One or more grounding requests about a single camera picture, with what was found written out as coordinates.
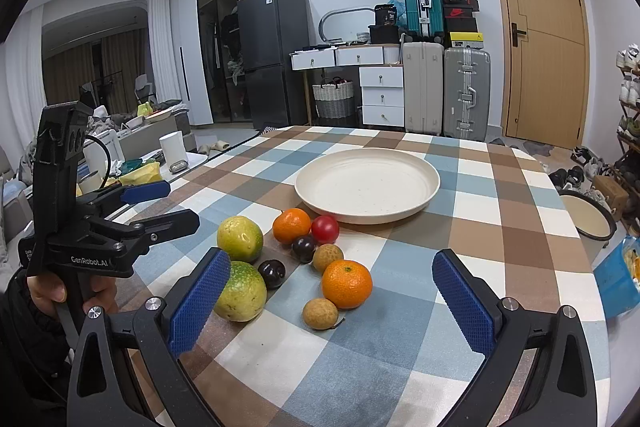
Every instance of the screw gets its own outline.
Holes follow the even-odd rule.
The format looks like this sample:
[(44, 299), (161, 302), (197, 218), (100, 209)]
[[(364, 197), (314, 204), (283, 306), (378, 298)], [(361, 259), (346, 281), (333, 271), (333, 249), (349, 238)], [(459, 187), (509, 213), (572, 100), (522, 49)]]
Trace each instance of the screw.
[(504, 299), (502, 299), (502, 305), (511, 312), (517, 310), (520, 307), (520, 303), (513, 297), (505, 297)]
[(162, 304), (162, 299), (159, 297), (151, 297), (145, 302), (145, 308), (149, 311), (157, 310)]
[(94, 306), (87, 313), (90, 319), (97, 319), (100, 315), (102, 315), (102, 308), (100, 306)]
[(575, 309), (571, 306), (562, 306), (562, 313), (564, 314), (564, 316), (569, 317), (570, 319), (574, 318), (575, 315), (577, 315)]

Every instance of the human hand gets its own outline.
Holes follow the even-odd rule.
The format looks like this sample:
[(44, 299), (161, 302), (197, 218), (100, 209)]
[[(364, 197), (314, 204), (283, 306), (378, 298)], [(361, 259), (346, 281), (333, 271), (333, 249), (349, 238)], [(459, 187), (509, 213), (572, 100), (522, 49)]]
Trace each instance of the human hand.
[[(95, 296), (82, 305), (84, 313), (93, 306), (102, 306), (107, 313), (117, 313), (116, 280), (113, 277), (92, 275), (89, 282)], [(51, 272), (41, 273), (34, 277), (27, 277), (27, 286), (36, 307), (49, 317), (58, 318), (55, 303), (66, 301), (66, 288), (60, 277)]]

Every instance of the refrigerator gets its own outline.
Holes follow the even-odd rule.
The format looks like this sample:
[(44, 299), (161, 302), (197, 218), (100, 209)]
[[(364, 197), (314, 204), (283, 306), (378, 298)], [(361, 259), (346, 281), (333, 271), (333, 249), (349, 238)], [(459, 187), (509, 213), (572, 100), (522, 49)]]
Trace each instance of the refrigerator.
[(254, 128), (305, 124), (303, 76), (289, 54), (309, 45), (306, 0), (241, 0), (238, 22)]

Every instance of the orange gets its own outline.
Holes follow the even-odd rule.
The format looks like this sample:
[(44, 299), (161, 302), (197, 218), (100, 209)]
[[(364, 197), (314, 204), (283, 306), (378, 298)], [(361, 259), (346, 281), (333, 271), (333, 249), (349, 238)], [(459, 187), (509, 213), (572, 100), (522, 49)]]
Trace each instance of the orange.
[(373, 280), (366, 266), (355, 261), (333, 261), (322, 274), (322, 293), (336, 307), (357, 308), (369, 298)]
[(283, 245), (290, 245), (311, 230), (311, 218), (300, 208), (290, 208), (273, 221), (273, 237)]

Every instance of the dark cherry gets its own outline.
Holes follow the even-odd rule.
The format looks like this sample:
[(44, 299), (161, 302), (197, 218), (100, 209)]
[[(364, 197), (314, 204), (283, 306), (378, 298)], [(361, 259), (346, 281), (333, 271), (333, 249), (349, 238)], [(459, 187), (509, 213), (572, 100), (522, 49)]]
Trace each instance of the dark cherry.
[(291, 249), (293, 250), (293, 255), (300, 263), (307, 264), (313, 260), (317, 245), (312, 235), (303, 235), (293, 240)]
[(287, 274), (284, 264), (277, 259), (270, 259), (261, 263), (258, 266), (258, 272), (262, 275), (268, 290), (280, 288)]

